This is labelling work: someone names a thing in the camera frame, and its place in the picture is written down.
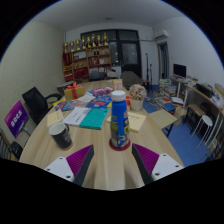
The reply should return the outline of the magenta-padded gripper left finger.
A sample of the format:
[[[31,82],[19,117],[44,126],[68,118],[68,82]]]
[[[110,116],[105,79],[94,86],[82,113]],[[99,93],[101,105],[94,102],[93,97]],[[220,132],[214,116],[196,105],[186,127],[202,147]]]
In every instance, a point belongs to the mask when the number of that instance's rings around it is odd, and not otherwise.
[[[45,171],[82,186],[93,156],[94,146],[89,145],[68,157],[58,157]]]

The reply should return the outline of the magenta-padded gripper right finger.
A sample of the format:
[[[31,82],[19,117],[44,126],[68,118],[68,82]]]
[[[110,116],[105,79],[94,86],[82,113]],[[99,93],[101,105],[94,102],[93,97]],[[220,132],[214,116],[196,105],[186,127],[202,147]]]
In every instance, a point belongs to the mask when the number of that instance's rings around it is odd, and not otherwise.
[[[135,143],[132,144],[132,154],[145,185],[183,169],[183,166],[168,154],[157,154]]]

